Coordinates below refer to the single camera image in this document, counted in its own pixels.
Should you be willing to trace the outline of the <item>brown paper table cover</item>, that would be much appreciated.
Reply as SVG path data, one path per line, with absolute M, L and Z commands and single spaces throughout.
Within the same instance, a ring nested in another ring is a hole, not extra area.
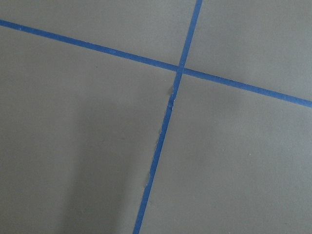
M 309 0 L 3 0 L 3 234 L 309 234 Z

